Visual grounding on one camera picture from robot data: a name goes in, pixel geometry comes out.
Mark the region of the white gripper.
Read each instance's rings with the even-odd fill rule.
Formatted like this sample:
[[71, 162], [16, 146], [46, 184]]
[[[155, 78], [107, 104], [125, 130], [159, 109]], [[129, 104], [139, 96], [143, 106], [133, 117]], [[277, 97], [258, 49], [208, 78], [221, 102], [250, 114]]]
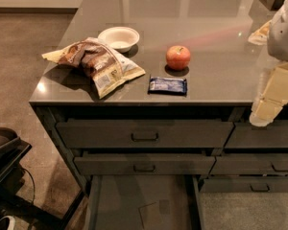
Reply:
[[[266, 45], [271, 22], [268, 21], [253, 32], [248, 41], [254, 45]], [[288, 104], [288, 62], [282, 62], [269, 69], [266, 82], [260, 94], [260, 100], [252, 104], [250, 123], [255, 127], [266, 127], [280, 113], [282, 107]]]

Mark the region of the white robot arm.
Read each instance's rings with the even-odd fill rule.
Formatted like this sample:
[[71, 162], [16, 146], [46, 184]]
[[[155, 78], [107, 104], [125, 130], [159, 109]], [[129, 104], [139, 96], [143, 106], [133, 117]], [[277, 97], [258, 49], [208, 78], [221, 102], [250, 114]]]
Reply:
[[248, 41], [266, 45], [268, 54], [280, 61], [272, 70], [265, 69], [260, 75], [252, 103], [250, 123], [265, 127], [288, 104], [288, 0], [284, 0], [274, 17], [253, 32]]

